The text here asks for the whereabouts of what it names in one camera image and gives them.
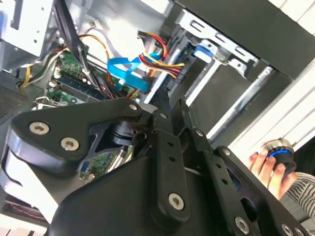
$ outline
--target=metal panel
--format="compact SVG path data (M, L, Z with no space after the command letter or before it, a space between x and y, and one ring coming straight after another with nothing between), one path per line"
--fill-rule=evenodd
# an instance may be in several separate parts
M314 75L315 60L231 143L230 149L237 156L246 158L251 151L258 150L264 142L272 139L288 136L295 144L295 150L300 147L300 141L307 142L314 130L314 123L308 122L315 109L312 100L315 94Z
M315 38L268 1L176 2L291 79L315 57Z
M221 66L190 107L196 125L208 133L250 85L233 67Z
M23 0L19 28L11 27L14 20L15 6L12 1L3 1L2 10L5 11L5 26L2 39L14 46L40 56L46 29L51 17L53 0Z

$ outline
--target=hand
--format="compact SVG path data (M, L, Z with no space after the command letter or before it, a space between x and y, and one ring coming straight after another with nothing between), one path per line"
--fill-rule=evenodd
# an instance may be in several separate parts
M273 172L276 159L271 156L265 162L267 154L268 150L265 149L260 154L255 153L250 157L246 166L279 200L297 180L297 175L296 173L291 173L283 178L285 166L282 163L280 163Z

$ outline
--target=wire bundle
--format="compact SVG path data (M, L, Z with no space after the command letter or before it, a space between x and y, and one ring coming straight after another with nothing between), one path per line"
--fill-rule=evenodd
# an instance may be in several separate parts
M163 61L168 56L167 46L159 36L153 33L142 32L142 31L138 32L138 36L139 37L149 36L155 39L159 43L160 47L162 48L161 61ZM145 52L139 55L139 59L144 65L152 69L152 72L150 73L150 77L153 77L156 71L160 71L160 72L166 72L167 74L172 76L174 79L176 79L178 73L181 72L182 66L185 66L184 63L180 63L176 65L165 64L161 61L155 60L153 57L151 57L148 53L145 53Z
M98 76L95 75L96 70L88 64L87 50L80 38L88 36L99 41L106 50L106 55L109 59L106 46L103 42L94 35L82 35L81 37L77 35L71 15L64 0L55 1L54 13L61 37L64 39L69 51L82 64L83 72L87 76L87 79L104 95L107 95L110 98L121 97L121 94L111 86L112 80L109 73L107 73L106 80L104 80L100 74L98 74Z

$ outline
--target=black plastic part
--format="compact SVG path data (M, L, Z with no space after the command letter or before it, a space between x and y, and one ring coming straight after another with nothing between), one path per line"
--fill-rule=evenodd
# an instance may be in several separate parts
M218 147L215 152L220 155L229 169L233 178L238 180L241 187L238 188L239 198L246 198L252 209L247 211L251 219L257 218L257 223L262 235L282 235L285 232L281 225L285 223L292 231L294 227L298 227L304 235L308 235L304 227L302 227L296 219L284 208L284 206L269 192L267 188L250 172L250 170L242 163L242 161L229 150L230 155L224 152L226 147Z
M138 109L131 109L130 104ZM91 127L102 124L102 130L105 130L115 121L137 121L143 113L127 98L22 113L12 120L7 145L27 163L57 176L71 176L79 170L81 162L93 148L89 140ZM50 131L45 135L31 133L29 125L35 121L47 124ZM61 140L65 137L75 138L80 144L79 149L63 149Z
M281 150L287 151L287 153L278 153L278 154L273 155L273 157L276 159L274 170L280 163L283 163L285 166L284 176L286 176L294 172L296 169L296 163L293 160L293 150L288 147L277 147L277 148L271 149L268 152L268 156L272 155L276 151L281 151Z
M73 192L57 209L48 236L169 235L151 215L151 169L150 157L136 158ZM219 235L205 179L188 171L185 174L193 215L171 235Z

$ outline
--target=screw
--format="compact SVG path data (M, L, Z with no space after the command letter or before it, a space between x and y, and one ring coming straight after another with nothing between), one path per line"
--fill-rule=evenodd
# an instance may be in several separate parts
M292 232L292 230L289 228L288 225L282 224L281 226L282 226L283 231L286 233L286 235L288 235L288 236L293 236L293 232Z
M167 119L167 115L160 113L161 117L163 117L164 119Z
M297 227L294 227L294 228L295 228L295 231L297 232L297 234L298 234L299 236L305 236L304 233L302 232L302 230L300 230L300 229L297 228Z
M60 38L58 39L58 42L59 42L59 43L64 43L64 39L60 37Z
M248 235L250 233L250 228L248 227L248 224L242 217L235 217L235 224L239 228L240 231L242 231L244 234Z
M63 138L60 145L66 151L76 151L77 149L79 149L79 142L71 137Z
M44 135L49 132L49 126L42 122L33 122L29 128L32 133L38 135Z
M171 193L168 196L168 202L174 207L176 210L184 209L184 200L177 193Z
M133 109L134 111L138 110L138 108L137 108L135 105L133 105L133 104L130 104L129 107L130 107L131 109Z
M227 150L227 149L224 149L223 152L224 152L224 154L227 155L227 156L230 156L230 155L231 155L230 151Z
M196 130L196 133L197 133L200 137L203 137L203 133L202 133L199 129Z

